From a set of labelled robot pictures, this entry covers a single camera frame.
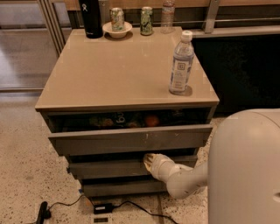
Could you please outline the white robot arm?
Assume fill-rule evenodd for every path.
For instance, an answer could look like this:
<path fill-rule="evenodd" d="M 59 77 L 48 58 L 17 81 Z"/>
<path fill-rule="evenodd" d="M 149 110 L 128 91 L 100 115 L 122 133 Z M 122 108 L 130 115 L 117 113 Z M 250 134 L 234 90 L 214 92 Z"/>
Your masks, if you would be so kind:
<path fill-rule="evenodd" d="M 213 134 L 208 160 L 195 167 L 149 153 L 143 162 L 182 200 L 206 187 L 208 224 L 280 224 L 280 109 L 244 110 Z"/>

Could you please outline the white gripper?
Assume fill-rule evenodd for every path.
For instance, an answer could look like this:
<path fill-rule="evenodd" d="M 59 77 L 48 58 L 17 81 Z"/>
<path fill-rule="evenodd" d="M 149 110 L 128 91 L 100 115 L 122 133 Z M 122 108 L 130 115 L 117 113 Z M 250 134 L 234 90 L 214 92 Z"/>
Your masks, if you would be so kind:
<path fill-rule="evenodd" d="M 182 166 L 176 164 L 169 157 L 162 154 L 147 153 L 143 157 L 143 163 L 152 177 L 167 183 L 169 178 L 182 171 Z"/>

